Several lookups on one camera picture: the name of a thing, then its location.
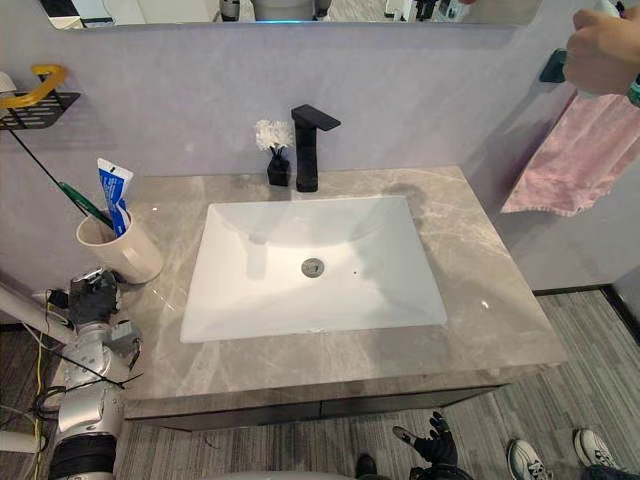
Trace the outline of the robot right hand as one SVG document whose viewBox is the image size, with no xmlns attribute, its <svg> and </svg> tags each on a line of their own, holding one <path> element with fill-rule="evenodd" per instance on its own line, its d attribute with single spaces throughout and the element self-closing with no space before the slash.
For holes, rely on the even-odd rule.
<svg viewBox="0 0 640 480">
<path fill-rule="evenodd" d="M 411 446 L 432 466 L 458 465 L 458 451 L 449 424 L 445 417 L 434 411 L 429 419 L 431 429 L 426 438 L 419 437 L 401 426 L 393 426 L 393 434 L 405 444 Z"/>
</svg>

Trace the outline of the person's hand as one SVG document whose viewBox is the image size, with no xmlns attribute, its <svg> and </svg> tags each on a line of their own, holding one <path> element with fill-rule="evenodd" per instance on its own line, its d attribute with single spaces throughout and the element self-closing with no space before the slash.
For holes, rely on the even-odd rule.
<svg viewBox="0 0 640 480">
<path fill-rule="evenodd" d="M 564 75 L 577 89 L 593 95 L 626 95 L 639 75 L 639 6 L 621 17 L 595 9 L 573 15 Z"/>
</svg>

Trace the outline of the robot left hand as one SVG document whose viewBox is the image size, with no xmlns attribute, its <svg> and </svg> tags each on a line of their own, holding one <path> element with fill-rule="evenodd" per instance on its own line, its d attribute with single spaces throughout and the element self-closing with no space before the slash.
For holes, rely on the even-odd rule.
<svg viewBox="0 0 640 480">
<path fill-rule="evenodd" d="M 69 319 L 78 330 L 108 324 L 119 310 L 118 302 L 118 277 L 111 270 L 93 269 L 70 281 Z"/>
</svg>

